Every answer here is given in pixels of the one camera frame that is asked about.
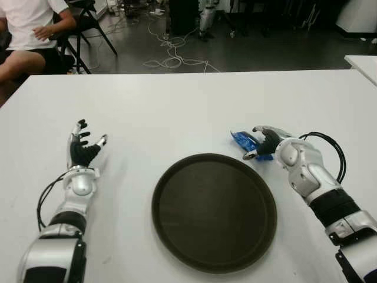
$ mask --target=robotic arm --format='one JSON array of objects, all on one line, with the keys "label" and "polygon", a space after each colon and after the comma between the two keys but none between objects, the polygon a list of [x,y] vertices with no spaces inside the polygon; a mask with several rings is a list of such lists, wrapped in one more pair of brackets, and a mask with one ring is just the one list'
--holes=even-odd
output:
[{"label": "robotic arm", "polygon": [[243,158],[275,153],[289,172],[291,187],[324,225],[332,243],[340,246],[335,257],[348,282],[376,283],[377,221],[347,195],[325,169],[320,151],[310,143],[269,126],[255,127],[253,131],[261,131],[265,140]]},{"label": "robotic arm", "polygon": [[54,217],[21,260],[18,281],[22,283],[82,283],[86,264],[86,244],[82,240],[87,224],[87,212],[99,178],[98,169],[89,164],[105,146],[107,136],[88,147],[80,133],[86,128],[85,120],[73,128],[67,146],[67,173],[63,179],[65,199]]}]

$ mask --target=black robotic glove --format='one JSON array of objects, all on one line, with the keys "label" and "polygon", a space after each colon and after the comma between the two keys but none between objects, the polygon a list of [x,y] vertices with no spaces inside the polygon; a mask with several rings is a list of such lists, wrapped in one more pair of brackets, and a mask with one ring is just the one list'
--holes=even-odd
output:
[{"label": "black robotic glove", "polygon": [[80,120],[73,128],[67,145],[67,168],[68,170],[74,166],[88,167],[92,160],[97,156],[98,152],[107,143],[107,135],[103,135],[96,144],[84,147],[88,144],[87,140],[82,141],[83,137],[90,135],[86,131],[80,133],[88,124],[85,120]]}]

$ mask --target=blue object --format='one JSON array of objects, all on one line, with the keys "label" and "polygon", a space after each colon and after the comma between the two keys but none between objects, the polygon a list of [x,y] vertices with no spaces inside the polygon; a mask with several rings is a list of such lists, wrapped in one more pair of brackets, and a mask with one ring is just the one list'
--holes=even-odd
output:
[{"label": "blue object", "polygon": [[[254,149],[257,149],[259,146],[259,142],[250,134],[240,131],[237,133],[230,132],[236,143],[243,149],[245,149],[246,152],[250,152]],[[273,160],[273,157],[271,154],[268,155],[261,155],[257,156],[256,160],[258,161],[265,161],[265,160]]]}]

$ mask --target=person's leg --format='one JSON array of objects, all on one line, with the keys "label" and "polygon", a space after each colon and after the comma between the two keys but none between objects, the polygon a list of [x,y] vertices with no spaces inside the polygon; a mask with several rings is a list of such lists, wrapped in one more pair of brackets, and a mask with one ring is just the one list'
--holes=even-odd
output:
[{"label": "person's leg", "polygon": [[14,80],[22,74],[42,74],[45,67],[43,56],[36,52],[14,51],[0,65],[0,84]]},{"label": "person's leg", "polygon": [[0,84],[0,108],[4,105],[8,98],[17,90],[19,84],[13,81],[6,81]]}]

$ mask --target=white cable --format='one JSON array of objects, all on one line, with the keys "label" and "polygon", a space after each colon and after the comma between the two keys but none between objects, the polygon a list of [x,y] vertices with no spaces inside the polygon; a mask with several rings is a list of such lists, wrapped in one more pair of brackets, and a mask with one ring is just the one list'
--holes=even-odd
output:
[{"label": "white cable", "polygon": [[98,62],[98,64],[95,67],[91,67],[91,68],[88,67],[88,69],[90,71],[94,70],[94,69],[98,69],[101,66],[99,53],[100,53],[100,48],[103,45],[103,43],[104,43],[104,40],[102,39],[101,43],[98,45],[98,48],[97,48],[97,62]]},{"label": "white cable", "polygon": [[[143,66],[145,67],[150,67],[150,68],[157,68],[157,67],[163,67],[163,68],[169,68],[169,69],[176,69],[176,68],[179,68],[180,66],[183,65],[188,65],[188,66],[195,66],[195,65],[202,65],[204,64],[204,73],[207,71],[207,67],[211,67],[213,70],[217,71],[218,73],[220,73],[220,71],[215,68],[213,65],[211,65],[209,63],[208,60],[206,61],[202,61],[202,60],[196,60],[196,59],[185,59],[183,58],[182,56],[178,55],[177,54],[177,48],[180,48],[182,46],[185,46],[187,41],[186,41],[186,38],[196,32],[198,29],[194,29],[193,31],[189,32],[188,34],[186,34],[184,37],[173,37],[171,38],[170,40],[162,40],[158,34],[156,33],[153,33],[150,29],[151,27],[151,24],[153,23],[154,21],[150,22],[149,25],[148,25],[148,32],[151,34],[151,35],[154,35],[158,41],[161,42],[161,47],[167,47],[167,54],[168,54],[168,58],[166,58],[164,61],[162,62],[159,62],[157,60],[150,60],[150,61],[147,61],[147,62],[144,62],[143,63]],[[176,61],[175,64],[169,64],[170,61]]]}]

